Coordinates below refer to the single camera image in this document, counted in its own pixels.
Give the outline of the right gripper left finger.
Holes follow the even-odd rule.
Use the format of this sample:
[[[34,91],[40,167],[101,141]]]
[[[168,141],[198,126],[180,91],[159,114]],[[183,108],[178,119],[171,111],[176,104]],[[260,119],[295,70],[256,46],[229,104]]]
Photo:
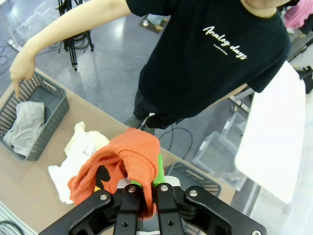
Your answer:
[[[114,235],[135,235],[143,209],[143,189],[136,184],[119,188],[114,194],[99,190],[39,234],[99,235],[113,227]]]

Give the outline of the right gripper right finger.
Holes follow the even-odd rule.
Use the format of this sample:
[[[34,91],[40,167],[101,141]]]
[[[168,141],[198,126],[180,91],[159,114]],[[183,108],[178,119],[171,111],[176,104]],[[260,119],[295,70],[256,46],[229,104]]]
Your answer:
[[[183,222],[206,235],[265,235],[266,228],[199,186],[183,190],[165,182],[162,156],[153,181],[153,201],[162,235],[182,235]]]

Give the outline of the person's right hand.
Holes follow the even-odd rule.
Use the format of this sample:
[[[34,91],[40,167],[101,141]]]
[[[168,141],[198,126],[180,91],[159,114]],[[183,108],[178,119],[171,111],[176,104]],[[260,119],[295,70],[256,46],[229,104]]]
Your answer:
[[[20,98],[20,83],[24,80],[29,81],[34,74],[35,56],[32,48],[24,46],[10,67],[9,71],[16,98]]]

